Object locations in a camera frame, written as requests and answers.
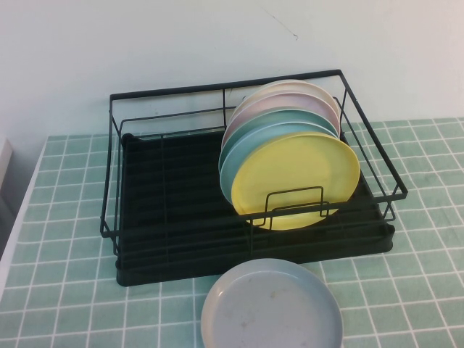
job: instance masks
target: tile countertop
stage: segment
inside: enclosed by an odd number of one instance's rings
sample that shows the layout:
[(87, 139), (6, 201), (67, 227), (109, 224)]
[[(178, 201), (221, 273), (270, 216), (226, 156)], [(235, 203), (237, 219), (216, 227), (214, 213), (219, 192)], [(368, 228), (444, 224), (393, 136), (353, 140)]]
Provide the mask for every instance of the tile countertop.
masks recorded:
[[(463, 123), (373, 123), (410, 189), (394, 248), (304, 265), (339, 303), (344, 348), (464, 347)], [(0, 262), (0, 347), (203, 347), (217, 276), (116, 284), (99, 235), (106, 150), (104, 136), (47, 141)]]

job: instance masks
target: wall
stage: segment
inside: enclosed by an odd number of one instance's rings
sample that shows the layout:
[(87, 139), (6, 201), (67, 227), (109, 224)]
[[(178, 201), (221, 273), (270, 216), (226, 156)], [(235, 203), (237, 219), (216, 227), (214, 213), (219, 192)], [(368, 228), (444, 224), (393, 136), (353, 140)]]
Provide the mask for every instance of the wall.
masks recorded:
[(462, 0), (1, 0), (3, 194), (47, 134), (104, 132), (110, 93), (341, 68), (371, 119), (464, 116)]

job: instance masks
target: black dish rack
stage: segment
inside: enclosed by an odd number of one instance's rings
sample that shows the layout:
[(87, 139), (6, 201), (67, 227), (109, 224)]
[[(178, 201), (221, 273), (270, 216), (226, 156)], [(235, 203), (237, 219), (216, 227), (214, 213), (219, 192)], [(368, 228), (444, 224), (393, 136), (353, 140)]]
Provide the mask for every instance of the black dish rack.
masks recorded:
[[(289, 78), (338, 78), (342, 82), (343, 97), (334, 98), (341, 109), (341, 139), (357, 148), (361, 160), (359, 184), (348, 202), (325, 202), (322, 187), (299, 188), (319, 190), (320, 201), (238, 215), (223, 197), (218, 175), (225, 121), (235, 107), (228, 106), (228, 96), (240, 88)], [(156, 101), (180, 95), (195, 100), (205, 93), (212, 93), (212, 100), (216, 96), (222, 99), (222, 105), (212, 103), (216, 107), (125, 118), (119, 124), (113, 116), (115, 102)], [(348, 102), (361, 123), (349, 121)], [(153, 128), (160, 120), (176, 117), (188, 120), (192, 126), (191, 117), (197, 115), (210, 115), (220, 124), (174, 132), (156, 132)], [(136, 123), (146, 133), (134, 133)], [(369, 154), (374, 150), (377, 155), (372, 157)], [(383, 175), (376, 173), (375, 168), (380, 165), (386, 168)], [(384, 188), (387, 181), (392, 184), (390, 191)], [(371, 186), (376, 186), (380, 193), (374, 195)], [(281, 193), (272, 192), (268, 197)], [(108, 162), (100, 232), (112, 240), (117, 255), (116, 279), (122, 286), (220, 274), (239, 263), (262, 257), (302, 263), (388, 252), (394, 234), (394, 226), (388, 224), (395, 218), (392, 201), (406, 195), (404, 183), (341, 70), (112, 94), (109, 98)], [(290, 231), (264, 230), (247, 222), (263, 218), (272, 222), (276, 216), (302, 212), (326, 216), (327, 211), (336, 208), (338, 212), (319, 223)]]

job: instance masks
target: teal plate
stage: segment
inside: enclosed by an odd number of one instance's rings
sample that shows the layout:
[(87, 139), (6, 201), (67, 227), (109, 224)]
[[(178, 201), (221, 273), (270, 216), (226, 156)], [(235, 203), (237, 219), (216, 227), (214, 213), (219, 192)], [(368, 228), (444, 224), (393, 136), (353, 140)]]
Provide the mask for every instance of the teal plate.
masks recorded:
[(229, 151), (220, 169), (220, 188), (224, 197), (231, 203), (232, 184), (245, 159), (258, 147), (268, 141), (286, 134), (298, 132), (319, 132), (337, 138), (320, 125), (305, 122), (282, 122), (272, 125), (261, 125), (246, 134)]
[(225, 158), (228, 156), (230, 150), (240, 140), (241, 137), (245, 136), (248, 132), (257, 129), (258, 127), (282, 122), (311, 123), (313, 125), (318, 125), (319, 127), (324, 128), (326, 130), (326, 132), (324, 132), (325, 134), (338, 138), (334, 125), (332, 125), (332, 123), (325, 119), (323, 116), (306, 110), (288, 107), (276, 107), (275, 109), (269, 109), (268, 111), (262, 112), (254, 116), (251, 120), (245, 122), (243, 125), (237, 128), (235, 132), (232, 133), (230, 138), (227, 139), (220, 153), (219, 171), (221, 171), (221, 167), (225, 161)]

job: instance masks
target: stack of plates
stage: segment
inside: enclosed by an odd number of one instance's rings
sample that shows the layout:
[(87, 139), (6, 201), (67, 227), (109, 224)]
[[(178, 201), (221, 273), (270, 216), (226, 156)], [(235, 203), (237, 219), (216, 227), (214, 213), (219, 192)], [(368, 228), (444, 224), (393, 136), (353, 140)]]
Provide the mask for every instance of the stack of plates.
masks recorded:
[[(271, 192), (322, 186), (323, 200), (345, 202), (360, 176), (356, 154), (340, 141), (340, 111), (329, 93), (300, 80), (269, 83), (234, 110), (219, 157), (220, 185), (239, 214), (265, 211)], [(269, 196), (268, 211), (320, 202), (319, 189)], [(322, 220), (319, 212), (273, 218), (273, 230)], [(270, 228), (270, 219), (254, 220)]]

